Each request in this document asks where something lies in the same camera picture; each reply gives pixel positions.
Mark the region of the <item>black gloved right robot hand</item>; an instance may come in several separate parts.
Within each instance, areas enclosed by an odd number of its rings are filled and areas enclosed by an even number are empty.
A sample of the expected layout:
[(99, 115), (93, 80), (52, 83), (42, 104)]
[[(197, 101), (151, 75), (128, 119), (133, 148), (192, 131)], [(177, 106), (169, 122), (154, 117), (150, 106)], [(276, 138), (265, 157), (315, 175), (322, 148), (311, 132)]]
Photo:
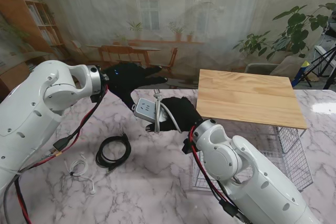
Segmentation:
[[(162, 104), (164, 104), (172, 113), (181, 132), (188, 132), (192, 128), (192, 126), (196, 125), (197, 123), (201, 123), (203, 121), (202, 117), (197, 112), (193, 104), (186, 97), (165, 98), (161, 101), (161, 105)], [(154, 132), (155, 123), (147, 125), (145, 130), (147, 132)], [(159, 131), (165, 132), (171, 130), (177, 130), (171, 118), (168, 118), (166, 121), (160, 122)]]

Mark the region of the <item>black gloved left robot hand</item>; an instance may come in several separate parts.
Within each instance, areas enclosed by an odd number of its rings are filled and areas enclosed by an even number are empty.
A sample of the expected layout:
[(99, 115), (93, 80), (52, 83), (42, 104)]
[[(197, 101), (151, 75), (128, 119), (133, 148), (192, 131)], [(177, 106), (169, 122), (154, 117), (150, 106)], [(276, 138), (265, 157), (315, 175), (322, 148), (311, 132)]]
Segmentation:
[(143, 68), (135, 63), (119, 63), (106, 68), (103, 72), (107, 75), (108, 89), (116, 95), (130, 109), (135, 106), (131, 93), (142, 86), (150, 86), (167, 82), (166, 77), (152, 77), (160, 72), (160, 66)]

